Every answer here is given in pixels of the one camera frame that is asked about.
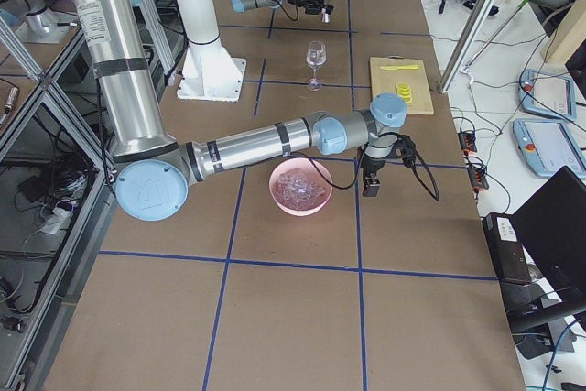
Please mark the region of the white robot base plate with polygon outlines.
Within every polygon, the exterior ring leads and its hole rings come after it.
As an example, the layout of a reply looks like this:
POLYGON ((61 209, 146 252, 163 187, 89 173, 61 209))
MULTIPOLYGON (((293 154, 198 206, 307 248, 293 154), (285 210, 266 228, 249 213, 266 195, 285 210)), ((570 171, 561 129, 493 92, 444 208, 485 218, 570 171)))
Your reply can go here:
POLYGON ((178 87, 181 100, 237 102, 246 59, 233 58, 222 45, 190 44, 178 87))

